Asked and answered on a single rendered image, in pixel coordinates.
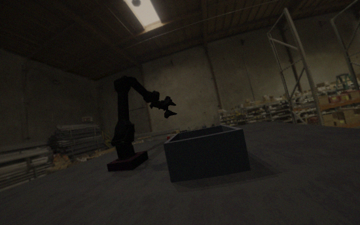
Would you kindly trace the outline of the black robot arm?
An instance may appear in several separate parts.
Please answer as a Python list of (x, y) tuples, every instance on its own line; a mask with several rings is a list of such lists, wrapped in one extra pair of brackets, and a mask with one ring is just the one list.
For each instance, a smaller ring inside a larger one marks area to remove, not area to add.
[[(135, 127), (129, 119), (129, 107), (128, 107), (128, 92), (130, 88), (136, 90), (137, 93), (143, 96), (143, 99), (151, 104), (150, 108), (158, 108), (160, 105), (159, 95), (157, 91), (148, 91), (136, 78), (127, 77), (126, 75), (114, 80), (115, 90), (118, 93), (118, 122), (115, 126), (115, 135), (111, 140), (112, 146), (116, 145), (117, 155), (119, 160), (128, 160), (132, 156), (135, 156), (134, 142)], [(123, 141), (123, 142), (122, 142)]]

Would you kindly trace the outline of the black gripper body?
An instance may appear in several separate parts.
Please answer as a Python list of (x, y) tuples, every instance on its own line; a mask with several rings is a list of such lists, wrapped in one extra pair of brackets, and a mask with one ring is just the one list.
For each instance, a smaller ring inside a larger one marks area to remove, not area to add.
[(168, 108), (165, 108), (165, 107), (163, 106), (163, 104), (164, 104), (164, 102), (162, 102), (162, 100), (161, 100), (158, 109), (159, 109), (159, 110), (160, 110), (160, 109), (163, 109), (164, 111), (166, 110), (166, 112), (164, 113), (164, 118), (168, 118), (168, 117), (170, 116), (171, 112), (170, 112), (170, 110), (168, 110)]

